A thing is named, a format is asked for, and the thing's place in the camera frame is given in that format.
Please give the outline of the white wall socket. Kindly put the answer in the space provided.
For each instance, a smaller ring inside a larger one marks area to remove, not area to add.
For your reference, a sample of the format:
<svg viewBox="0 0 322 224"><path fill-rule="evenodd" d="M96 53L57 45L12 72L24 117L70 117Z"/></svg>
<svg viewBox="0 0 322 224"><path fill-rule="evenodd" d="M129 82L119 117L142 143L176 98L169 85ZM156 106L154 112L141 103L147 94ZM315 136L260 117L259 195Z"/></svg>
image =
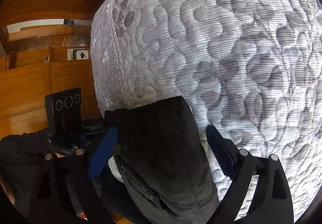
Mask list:
<svg viewBox="0 0 322 224"><path fill-rule="evenodd" d="M89 54L86 49L68 49L67 50L67 60L88 60Z"/></svg>

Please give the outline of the black pants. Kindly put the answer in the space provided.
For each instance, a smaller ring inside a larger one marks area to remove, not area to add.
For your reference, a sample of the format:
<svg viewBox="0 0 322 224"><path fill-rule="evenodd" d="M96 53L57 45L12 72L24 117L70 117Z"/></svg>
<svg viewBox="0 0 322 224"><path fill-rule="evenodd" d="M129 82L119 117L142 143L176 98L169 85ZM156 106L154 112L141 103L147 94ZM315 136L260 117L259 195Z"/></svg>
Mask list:
<svg viewBox="0 0 322 224"><path fill-rule="evenodd" d="M106 111L117 130L115 161L152 223L207 223L219 200L189 105L173 97L132 110Z"/></svg>

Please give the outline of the grey quilted bedspread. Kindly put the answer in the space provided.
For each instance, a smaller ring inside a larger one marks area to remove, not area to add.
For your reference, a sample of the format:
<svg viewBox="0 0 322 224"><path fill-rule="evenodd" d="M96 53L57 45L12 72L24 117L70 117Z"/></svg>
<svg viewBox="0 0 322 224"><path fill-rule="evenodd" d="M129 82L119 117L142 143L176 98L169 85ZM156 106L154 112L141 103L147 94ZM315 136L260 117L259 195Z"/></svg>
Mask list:
<svg viewBox="0 0 322 224"><path fill-rule="evenodd" d="M105 0L91 27L100 111L183 96L213 124L277 154L299 220L321 188L319 0Z"/></svg>

